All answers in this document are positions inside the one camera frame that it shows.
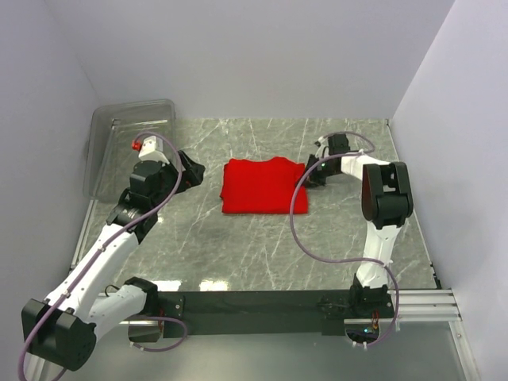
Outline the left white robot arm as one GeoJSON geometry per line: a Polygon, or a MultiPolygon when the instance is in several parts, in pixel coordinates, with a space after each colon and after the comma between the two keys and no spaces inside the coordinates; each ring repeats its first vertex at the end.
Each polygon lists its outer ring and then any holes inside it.
{"type": "Polygon", "coordinates": [[[43,301],[29,300],[21,311],[22,355],[31,354],[79,370],[98,340],[118,323],[161,316],[158,287],[137,277],[113,295],[98,294],[158,222],[157,212],[173,195],[200,185],[205,167],[180,151],[175,162],[140,160],[98,239],[67,278],[43,301]]]}

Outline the red t shirt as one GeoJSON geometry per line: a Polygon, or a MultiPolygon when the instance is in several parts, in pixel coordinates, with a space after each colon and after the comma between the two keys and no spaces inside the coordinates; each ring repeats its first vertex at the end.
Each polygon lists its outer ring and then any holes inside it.
{"type": "Polygon", "coordinates": [[[223,169],[224,214],[288,214],[305,164],[275,156],[265,161],[231,159],[223,169]]]}

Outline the clear plastic bin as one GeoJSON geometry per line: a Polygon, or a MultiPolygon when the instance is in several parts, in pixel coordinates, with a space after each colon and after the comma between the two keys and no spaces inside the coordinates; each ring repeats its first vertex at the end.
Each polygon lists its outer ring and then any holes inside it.
{"type": "Polygon", "coordinates": [[[174,140],[175,105],[169,99],[128,102],[97,108],[92,115],[83,194],[104,203],[117,202],[138,162],[132,149],[142,131],[174,140]]]}

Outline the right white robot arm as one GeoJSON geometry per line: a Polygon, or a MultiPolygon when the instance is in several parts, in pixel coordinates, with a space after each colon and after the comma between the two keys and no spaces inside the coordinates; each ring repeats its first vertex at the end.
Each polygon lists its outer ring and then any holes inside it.
{"type": "Polygon", "coordinates": [[[375,145],[353,131],[328,133],[315,142],[306,169],[295,184],[290,203],[290,228],[297,246],[311,258],[328,264],[358,263],[348,292],[348,307],[365,317],[388,303],[388,286],[397,284],[390,263],[397,236],[414,211],[406,164],[371,156],[375,145]],[[294,210],[301,187],[323,187],[328,177],[348,175],[361,182],[360,206],[367,235],[360,258],[332,260],[310,253],[298,239],[294,210]]]}

